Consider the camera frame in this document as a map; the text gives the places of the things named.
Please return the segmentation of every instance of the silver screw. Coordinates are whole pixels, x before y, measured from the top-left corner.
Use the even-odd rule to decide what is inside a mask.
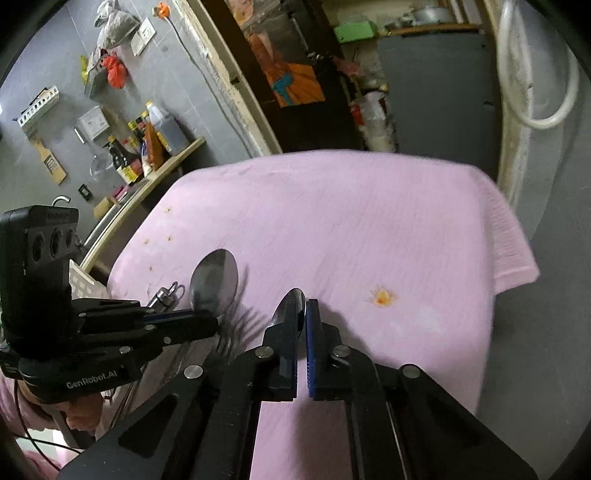
[[[333,348],[333,355],[339,358],[346,358],[351,354],[351,348],[346,345],[337,345]]]
[[[203,368],[201,365],[189,365],[187,368],[185,368],[184,375],[186,378],[191,380],[194,378],[199,378],[201,375],[203,375]]]
[[[255,355],[258,358],[271,358],[275,352],[270,346],[260,346],[255,350]]]
[[[421,369],[416,365],[404,365],[402,374],[406,378],[419,378],[421,376]]]

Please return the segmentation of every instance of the spoon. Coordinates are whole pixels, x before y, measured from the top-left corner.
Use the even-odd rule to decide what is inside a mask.
[[[236,259],[223,248],[211,252],[193,272],[189,287],[194,312],[220,317],[234,302],[238,289]]]
[[[298,330],[301,330],[303,327],[303,319],[304,319],[304,308],[306,307],[306,297],[304,293],[299,288],[292,288],[285,297],[279,302],[275,313],[273,314],[273,319],[271,324],[278,325],[285,321],[285,308],[287,307],[287,302],[293,301],[295,303],[295,307],[298,312]]]

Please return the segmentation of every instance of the faucet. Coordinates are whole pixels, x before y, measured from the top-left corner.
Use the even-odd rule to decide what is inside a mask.
[[[68,196],[66,196],[66,195],[60,195],[60,196],[57,196],[57,197],[56,197],[56,198],[53,200],[53,202],[51,203],[51,206],[52,206],[52,207],[55,207],[55,206],[56,206],[56,203],[57,203],[57,202],[59,202],[60,200],[63,200],[63,201],[64,201],[64,202],[66,202],[66,203],[70,203],[70,202],[72,201],[72,199],[71,199],[70,197],[68,197]]]

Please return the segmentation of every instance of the gray cabinet door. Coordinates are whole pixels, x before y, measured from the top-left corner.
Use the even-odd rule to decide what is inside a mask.
[[[501,109],[487,38],[393,36],[380,39],[378,51],[400,152],[474,165],[496,180]]]

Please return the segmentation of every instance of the pink tablecloth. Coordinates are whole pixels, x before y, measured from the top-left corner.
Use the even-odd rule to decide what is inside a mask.
[[[220,247],[248,271],[242,303],[259,321],[299,287],[345,343],[384,365],[419,365],[472,412],[495,294],[538,275],[516,218],[479,170],[318,151],[185,176],[131,239],[109,289],[146,302],[173,281],[188,285]],[[379,290],[389,306],[374,301]],[[350,478],[344,410],[309,401],[299,367],[297,401],[262,407],[251,478]]]

